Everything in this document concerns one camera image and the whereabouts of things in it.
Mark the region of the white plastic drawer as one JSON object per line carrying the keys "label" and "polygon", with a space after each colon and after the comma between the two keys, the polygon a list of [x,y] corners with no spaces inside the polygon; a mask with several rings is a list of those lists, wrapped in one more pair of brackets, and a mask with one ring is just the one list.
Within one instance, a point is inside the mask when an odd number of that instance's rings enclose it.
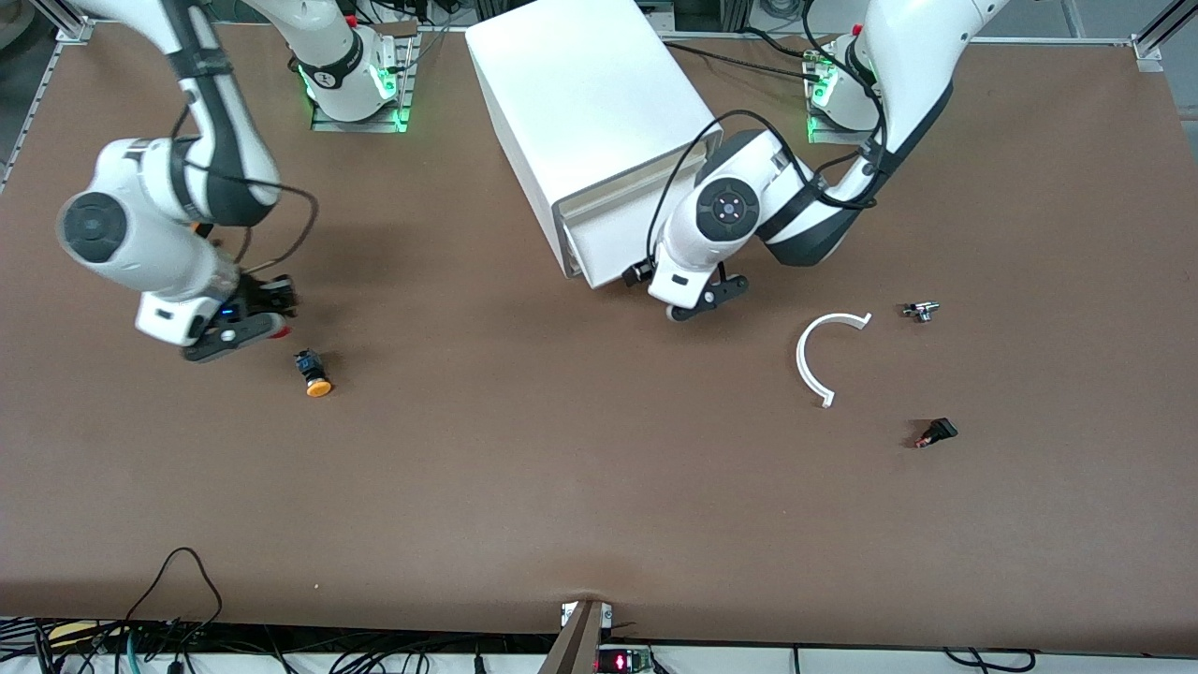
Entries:
{"label": "white plastic drawer", "polygon": [[655,204],[655,198],[647,196],[564,211],[565,277],[580,277],[589,287],[621,280],[629,266],[647,256],[645,239]]}
{"label": "white plastic drawer", "polygon": [[611,176],[610,180],[603,180],[577,192],[577,195],[558,201],[555,213],[564,219],[582,219],[619,208],[621,205],[634,204],[635,200],[651,195],[651,192],[660,192],[682,156],[674,153],[658,157],[645,165]]}

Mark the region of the orange push button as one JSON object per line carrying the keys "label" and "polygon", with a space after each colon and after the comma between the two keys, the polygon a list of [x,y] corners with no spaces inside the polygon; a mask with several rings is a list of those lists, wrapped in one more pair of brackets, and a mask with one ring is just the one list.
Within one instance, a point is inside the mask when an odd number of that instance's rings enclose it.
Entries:
{"label": "orange push button", "polygon": [[294,357],[295,366],[303,376],[308,397],[323,397],[333,390],[332,381],[315,350],[302,350]]}

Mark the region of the white drawer cabinet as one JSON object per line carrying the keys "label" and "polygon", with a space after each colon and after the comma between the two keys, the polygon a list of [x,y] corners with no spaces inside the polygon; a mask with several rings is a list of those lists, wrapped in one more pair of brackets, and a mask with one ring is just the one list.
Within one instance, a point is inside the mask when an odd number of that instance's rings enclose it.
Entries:
{"label": "white drawer cabinet", "polygon": [[533,0],[462,37],[497,140],[564,277],[558,201],[682,153],[662,189],[645,196],[670,213],[722,141],[635,0]]}

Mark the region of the white curved plastic arc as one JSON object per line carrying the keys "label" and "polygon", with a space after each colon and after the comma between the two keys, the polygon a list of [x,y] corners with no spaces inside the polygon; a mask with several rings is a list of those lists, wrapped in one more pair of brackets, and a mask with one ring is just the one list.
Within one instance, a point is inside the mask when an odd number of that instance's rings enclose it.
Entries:
{"label": "white curved plastic arc", "polygon": [[813,396],[818,397],[822,409],[830,408],[830,406],[836,400],[836,391],[831,388],[827,388],[821,379],[813,375],[811,366],[806,357],[806,348],[810,338],[813,332],[819,329],[825,324],[846,324],[855,330],[863,330],[869,323],[871,323],[872,312],[865,312],[864,315],[852,315],[852,312],[825,312],[825,315],[813,318],[811,323],[806,324],[806,328],[797,338],[795,342],[795,371],[800,376],[803,384],[807,388]]}

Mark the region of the device with red display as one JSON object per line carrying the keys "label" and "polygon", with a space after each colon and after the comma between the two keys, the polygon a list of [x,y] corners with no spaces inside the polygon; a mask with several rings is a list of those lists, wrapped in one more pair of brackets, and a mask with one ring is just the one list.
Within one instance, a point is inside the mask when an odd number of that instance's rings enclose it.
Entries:
{"label": "device with red display", "polygon": [[654,674],[648,646],[603,645],[595,649],[594,674]]}

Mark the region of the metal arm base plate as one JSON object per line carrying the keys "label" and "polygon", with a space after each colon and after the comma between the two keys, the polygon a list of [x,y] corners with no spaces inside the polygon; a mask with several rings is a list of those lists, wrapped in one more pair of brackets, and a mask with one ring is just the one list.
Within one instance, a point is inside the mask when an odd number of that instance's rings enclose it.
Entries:
{"label": "metal arm base plate", "polygon": [[875,132],[877,110],[852,74],[813,48],[804,54],[803,73],[813,75],[805,84],[809,142],[857,145]]}
{"label": "metal arm base plate", "polygon": [[313,104],[311,129],[403,133],[415,107],[422,35],[376,34],[364,25],[353,31],[362,38],[362,60],[343,78],[339,89],[321,89],[311,77],[303,75]]}

